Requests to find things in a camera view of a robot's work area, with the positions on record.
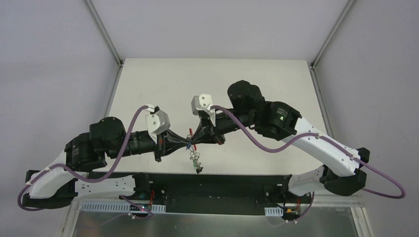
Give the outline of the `keyring bunch with tags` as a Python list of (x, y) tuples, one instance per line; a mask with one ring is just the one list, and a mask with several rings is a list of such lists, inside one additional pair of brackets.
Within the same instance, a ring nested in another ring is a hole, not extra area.
[[(187, 136), (187, 139), (190, 140), (190, 144), (192, 144), (191, 143), (192, 136), (193, 136), (193, 130), (190, 128), (189, 129), (189, 135)], [(191, 150), (188, 150), (188, 151), (189, 151), (189, 159), (191, 160), (192, 165), (193, 165), (196, 173), (200, 174), (203, 171), (203, 167), (202, 167), (202, 164), (199, 161), (200, 153), (197, 152), (196, 145), (192, 144)]]

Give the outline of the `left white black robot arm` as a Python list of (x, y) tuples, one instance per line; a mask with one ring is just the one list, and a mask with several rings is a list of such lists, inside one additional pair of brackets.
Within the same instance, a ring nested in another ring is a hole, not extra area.
[(133, 132), (134, 124), (132, 121), (126, 130), (116, 117), (91, 124), (89, 132), (71, 140), (47, 169), (27, 172), (27, 184), (18, 196), (18, 205), (27, 211), (66, 207), (79, 195), (78, 180), (99, 183), (111, 176), (123, 157), (153, 152), (160, 162), (163, 156), (192, 142), (166, 127), (157, 132)]

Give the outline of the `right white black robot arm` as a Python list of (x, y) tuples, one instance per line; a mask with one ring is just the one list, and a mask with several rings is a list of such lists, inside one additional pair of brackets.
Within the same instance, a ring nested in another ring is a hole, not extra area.
[(369, 160), (369, 150), (337, 142), (290, 105), (265, 100), (259, 87), (248, 81), (233, 83), (227, 94), (230, 109), (214, 105), (208, 94), (193, 97), (192, 113), (201, 122), (192, 144), (221, 145), (225, 134), (242, 130), (266, 152), (278, 153), (294, 146), (320, 161), (321, 166), (312, 171), (285, 178), (280, 194), (286, 202), (319, 190), (347, 197), (365, 187), (367, 175), (362, 166)]

